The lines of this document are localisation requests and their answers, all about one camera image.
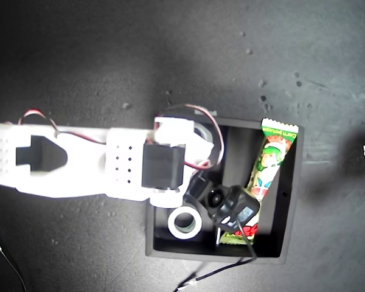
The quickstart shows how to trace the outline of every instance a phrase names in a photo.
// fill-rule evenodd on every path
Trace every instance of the black wire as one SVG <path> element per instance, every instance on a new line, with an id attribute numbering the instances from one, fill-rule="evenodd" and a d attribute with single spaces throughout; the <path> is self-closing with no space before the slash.
<path id="1" fill-rule="evenodd" d="M 225 271 L 225 270 L 227 270 L 227 269 L 231 269 L 231 268 L 233 268 L 233 267 L 235 267 L 235 266 L 242 266 L 242 265 L 245 265 L 245 264 L 247 264 L 247 263 L 251 263 L 251 262 L 253 262 L 253 261 L 255 261 L 255 260 L 257 259 L 257 254 L 256 254 L 256 252 L 254 251 L 254 248 L 252 247 L 252 245 L 251 245 L 250 241 L 248 240 L 248 238 L 247 238 L 247 236 L 246 236 L 245 232 L 243 231 L 243 227 L 242 227 L 241 222 L 239 221 L 238 217 L 236 217 L 236 218 L 235 218 L 235 220 L 236 220 L 236 222 L 237 222 L 237 224 L 238 224 L 238 228 L 239 228 L 240 232 L 242 233 L 243 239 L 245 240 L 246 245 L 248 246 L 249 252 L 251 253 L 251 258 L 250 258 L 250 259 L 248 259 L 248 260 L 244 260 L 244 261 L 242 261 L 242 259 L 241 259 L 241 260 L 240 260 L 240 261 L 238 261 L 237 263 L 233 263 L 233 264 L 231 264 L 231 265 L 224 266 L 224 267 L 222 267 L 222 268 L 220 268 L 220 269 L 216 269 L 216 270 L 215 270 L 215 271 L 213 271 L 213 272 L 210 272 L 210 273 L 205 274 L 205 275 L 203 275 L 203 276 L 197 277 L 197 278 L 196 278 L 196 281 L 204 280 L 205 278 L 208 278 L 208 277 L 210 277 L 210 276 L 213 276 L 213 275 L 215 275 L 215 274 L 218 274 L 218 273 L 220 273 L 220 272 L 223 272 L 223 271 Z M 179 285 L 179 287 L 177 287 L 177 288 L 176 288 L 176 290 L 175 290 L 174 292 L 178 292 L 178 291 L 179 291 L 179 289 L 181 289 L 181 288 L 185 287 L 186 285 L 188 285 L 188 281 L 189 281 L 189 280 L 187 280 L 187 281 L 185 281 L 183 284 Z"/>

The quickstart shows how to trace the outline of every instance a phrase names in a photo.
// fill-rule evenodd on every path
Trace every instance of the open black box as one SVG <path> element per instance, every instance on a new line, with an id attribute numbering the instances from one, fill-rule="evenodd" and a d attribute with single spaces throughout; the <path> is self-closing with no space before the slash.
<path id="1" fill-rule="evenodd" d="M 260 122 L 216 118 L 226 145 L 222 166 L 214 173 L 225 186 L 247 185 L 264 135 Z M 260 219 L 254 240 L 257 263 L 283 263 L 288 251 L 297 199 L 297 183 L 301 170 L 304 129 L 287 153 L 268 193 L 262 201 Z M 200 233 L 189 240 L 175 238 L 167 229 L 171 209 L 148 205 L 146 255 L 171 259 L 211 262 L 237 262 L 250 257 L 245 245 L 216 246 L 216 228 L 202 206 L 197 206 L 203 219 Z"/>

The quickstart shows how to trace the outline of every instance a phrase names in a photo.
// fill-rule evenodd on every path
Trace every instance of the black plastic part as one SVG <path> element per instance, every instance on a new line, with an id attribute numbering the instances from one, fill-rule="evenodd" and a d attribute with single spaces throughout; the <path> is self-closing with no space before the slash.
<path id="1" fill-rule="evenodd" d="M 260 210 L 260 203 L 249 196 L 241 186 L 218 186 L 205 194 L 203 206 L 216 227 L 234 233 L 239 230 L 236 217 L 245 225 Z"/>
<path id="2" fill-rule="evenodd" d="M 142 187 L 177 189 L 183 184 L 184 147 L 144 144 Z"/>
<path id="3" fill-rule="evenodd" d="M 224 186 L 246 185 L 264 138 L 260 122 L 216 120 L 224 135 L 226 152 L 222 166 L 207 175 L 212 179 L 219 178 L 217 183 Z M 285 261 L 296 207 L 303 140 L 304 129 L 299 127 L 297 139 L 262 201 L 254 240 L 254 249 L 258 255 L 255 263 Z M 250 256 L 245 245 L 216 246 L 217 229 L 203 206 L 198 207 L 203 219 L 202 230 L 190 240 L 178 240 L 170 234 L 167 229 L 169 209 L 155 208 L 149 204 L 147 211 L 147 256 L 230 263 Z"/>

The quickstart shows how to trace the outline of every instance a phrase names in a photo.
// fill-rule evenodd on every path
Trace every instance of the dark gray surface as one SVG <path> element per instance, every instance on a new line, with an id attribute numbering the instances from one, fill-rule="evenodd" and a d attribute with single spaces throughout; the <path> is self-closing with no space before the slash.
<path id="1" fill-rule="evenodd" d="M 0 122 L 39 107 L 61 125 L 150 127 L 166 91 L 305 126 L 286 264 L 196 291 L 365 291 L 365 0 L 0 1 Z M 146 258 L 144 211 L 0 187 L 0 240 L 29 291 L 173 291 L 199 263 Z M 1 257 L 0 291 L 21 291 Z"/>

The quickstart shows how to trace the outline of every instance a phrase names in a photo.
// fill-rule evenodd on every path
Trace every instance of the robotic arm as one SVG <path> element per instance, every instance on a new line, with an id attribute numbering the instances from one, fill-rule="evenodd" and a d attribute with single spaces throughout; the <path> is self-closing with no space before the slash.
<path id="1" fill-rule="evenodd" d="M 156 207 L 175 208 L 182 205 L 195 171 L 189 164 L 206 161 L 214 146 L 187 119 L 156 117 L 153 130 L 60 127 L 59 132 L 50 121 L 53 127 L 0 123 L 0 185 L 51 198 L 99 193 L 133 201 L 149 198 Z M 56 159 L 44 147 L 49 142 L 66 162 L 51 171 L 33 167 L 31 161 Z M 162 149 L 149 154 L 146 145 Z M 177 187 L 144 184 L 145 178 L 157 176 L 149 170 L 160 164 L 170 171 L 170 179 L 179 181 Z"/>

